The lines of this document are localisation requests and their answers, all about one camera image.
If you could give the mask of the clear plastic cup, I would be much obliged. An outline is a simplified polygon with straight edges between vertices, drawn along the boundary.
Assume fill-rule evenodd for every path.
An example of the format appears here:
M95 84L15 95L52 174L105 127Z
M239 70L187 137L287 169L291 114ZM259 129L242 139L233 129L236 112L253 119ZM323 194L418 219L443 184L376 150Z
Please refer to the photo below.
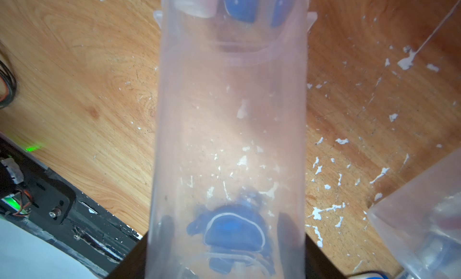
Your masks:
M368 217L385 246L415 279L461 276L461 151L418 175Z

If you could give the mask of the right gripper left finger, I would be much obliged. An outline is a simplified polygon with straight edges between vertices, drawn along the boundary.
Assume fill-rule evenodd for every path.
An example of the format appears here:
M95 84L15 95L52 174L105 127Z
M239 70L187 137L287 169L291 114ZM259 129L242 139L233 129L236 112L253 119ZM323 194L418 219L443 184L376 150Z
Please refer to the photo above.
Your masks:
M107 276L109 279L165 279L175 235L175 223L165 215Z

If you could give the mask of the clear cup blue lid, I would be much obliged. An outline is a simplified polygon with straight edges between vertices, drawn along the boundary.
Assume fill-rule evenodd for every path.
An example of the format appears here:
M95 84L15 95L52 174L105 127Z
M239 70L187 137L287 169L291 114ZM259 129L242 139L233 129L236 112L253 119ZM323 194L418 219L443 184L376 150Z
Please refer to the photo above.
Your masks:
M310 0L283 25L228 15L223 0L161 0L156 158L150 228L175 223L166 279L285 279L279 214L304 231L307 35ZM243 192L263 199L276 274L209 267L202 235L186 227Z

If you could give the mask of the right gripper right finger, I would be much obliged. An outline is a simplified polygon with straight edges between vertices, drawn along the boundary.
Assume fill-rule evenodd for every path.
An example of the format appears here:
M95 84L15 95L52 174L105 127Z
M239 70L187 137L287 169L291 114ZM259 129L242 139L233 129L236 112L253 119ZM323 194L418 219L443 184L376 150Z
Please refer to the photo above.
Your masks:
M284 278L344 279L346 277L307 233L301 233L294 220L286 213L279 214L277 240Z

